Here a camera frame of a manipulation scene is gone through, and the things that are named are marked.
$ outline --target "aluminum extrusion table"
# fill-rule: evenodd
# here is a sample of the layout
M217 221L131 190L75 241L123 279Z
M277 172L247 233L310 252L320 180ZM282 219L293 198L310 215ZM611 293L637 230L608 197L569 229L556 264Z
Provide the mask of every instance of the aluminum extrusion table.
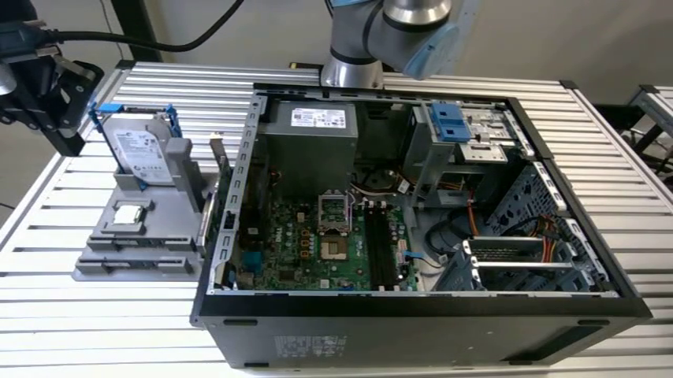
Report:
M314 70L138 63L111 74L98 97L138 106L173 103L195 143L193 157L207 170L215 169L207 145L213 132L221 133L235 159L253 83L306 85L318 80ZM555 81L452 76L418 82L388 74L385 84L390 90L520 99L655 319L549 368L265 374L673 375L673 198L581 92ZM85 283L70 277L115 187L110 150L91 125L85 127L82 156L51 160L0 231L0 368L7 368L0 376L182 378L233 373L209 333L190 326L195 283Z

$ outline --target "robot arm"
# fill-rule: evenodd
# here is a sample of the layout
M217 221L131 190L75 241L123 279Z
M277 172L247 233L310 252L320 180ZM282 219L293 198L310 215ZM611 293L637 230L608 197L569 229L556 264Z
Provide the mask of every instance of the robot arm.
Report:
M381 88L381 62L417 80L438 72L458 38L450 0L333 0L333 6L325 86Z
M78 156L77 132L103 71L69 61L58 43L97 40L185 52L195 49L234 16L235 0L205 34L185 45L167 45L98 31L43 30L30 0L0 0L0 122L39 130L65 156ZM442 68L458 37L448 22L450 0L333 0L332 58L321 82L332 87L381 88L382 62L414 79Z
M28 0L2 2L0 123L24 123L40 131L63 156L78 156L85 140L77 132L103 70L63 58L47 43Z

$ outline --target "white wall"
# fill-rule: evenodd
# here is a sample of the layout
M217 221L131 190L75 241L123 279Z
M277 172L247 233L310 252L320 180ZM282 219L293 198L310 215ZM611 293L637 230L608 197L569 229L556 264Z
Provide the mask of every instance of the white wall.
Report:
M672 36L671 0L482 0L457 74L571 79L623 103L673 84Z
M221 18L234 0L146 0L157 40L187 43ZM288 68L329 58L332 19L324 0L246 0L221 31L169 61L201 65Z
M640 83L673 83L672 0L481 1L458 75L572 79L600 102L624 102ZM157 38L185 43L209 28L233 0L147 3L153 22L170 25L157 31ZM292 61L322 63L329 30L322 0L246 0L213 40L171 59L275 68Z

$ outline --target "white label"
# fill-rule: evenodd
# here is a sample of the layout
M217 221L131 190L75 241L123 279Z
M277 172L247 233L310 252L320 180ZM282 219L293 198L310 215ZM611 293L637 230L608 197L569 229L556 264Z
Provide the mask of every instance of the white label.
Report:
M115 138L134 176L149 184L173 183L157 137L145 130L117 130Z
M346 110L293 109L292 125L302 128L346 128Z
M275 352L281 358L341 357L346 350L348 336L289 335L274 336Z
M409 190L409 181L402 179L402 183L400 183L400 186L398 186L398 192L405 194Z

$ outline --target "blue clip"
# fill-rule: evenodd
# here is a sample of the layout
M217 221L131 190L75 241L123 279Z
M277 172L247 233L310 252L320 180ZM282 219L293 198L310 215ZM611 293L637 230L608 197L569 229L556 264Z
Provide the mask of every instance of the blue clip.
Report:
M420 253L420 252L412 252L410 250L406 250L404 252L404 255L409 256L412 258L424 258L424 254L422 253Z
M465 143L473 138L458 105L436 102L430 105L430 119L444 142Z
M177 108L173 107L173 104L165 109L166 114L169 114L169 119L171 120L171 135L177 138L182 138L182 128L181 122L178 121L178 111Z

